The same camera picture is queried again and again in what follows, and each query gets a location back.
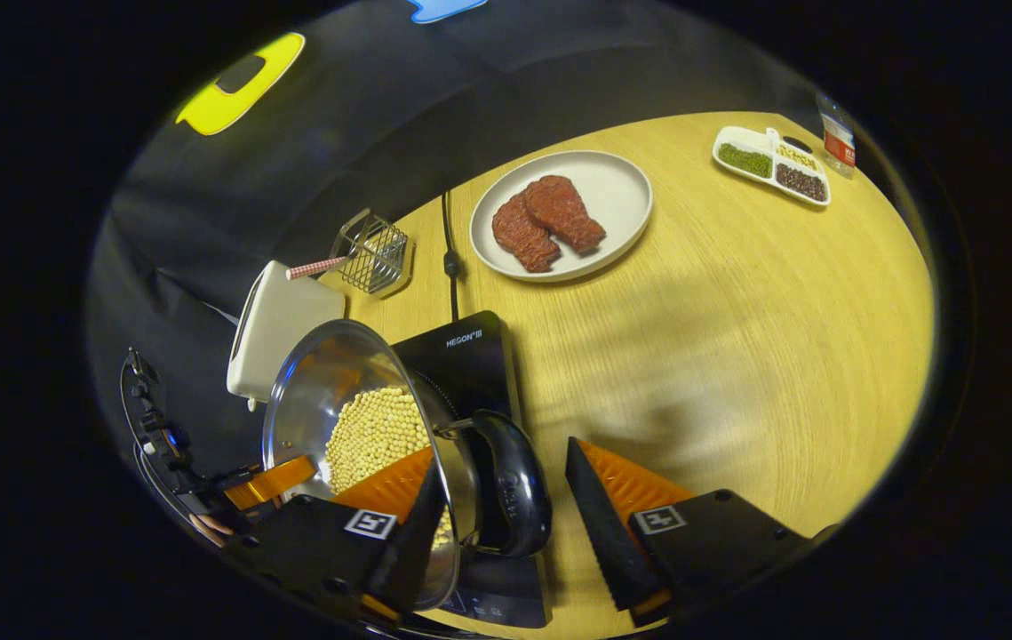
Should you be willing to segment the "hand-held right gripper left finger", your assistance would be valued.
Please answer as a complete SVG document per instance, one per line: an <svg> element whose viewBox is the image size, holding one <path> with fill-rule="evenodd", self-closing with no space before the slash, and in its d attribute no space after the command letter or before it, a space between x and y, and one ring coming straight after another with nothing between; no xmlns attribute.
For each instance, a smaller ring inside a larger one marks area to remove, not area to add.
<svg viewBox="0 0 1012 640"><path fill-rule="evenodd" d="M298 495L221 555L324 616L400 623L417 606L445 505L424 447L334 499Z"/></svg>

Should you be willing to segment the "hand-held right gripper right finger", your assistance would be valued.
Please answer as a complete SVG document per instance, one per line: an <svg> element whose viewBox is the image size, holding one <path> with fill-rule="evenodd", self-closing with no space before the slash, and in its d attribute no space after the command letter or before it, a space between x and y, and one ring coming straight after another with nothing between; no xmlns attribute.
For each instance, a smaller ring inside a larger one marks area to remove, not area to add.
<svg viewBox="0 0 1012 640"><path fill-rule="evenodd" d="M587 441L565 476L609 595L636 627L709 611L813 550L736 492L693 493Z"/></svg>

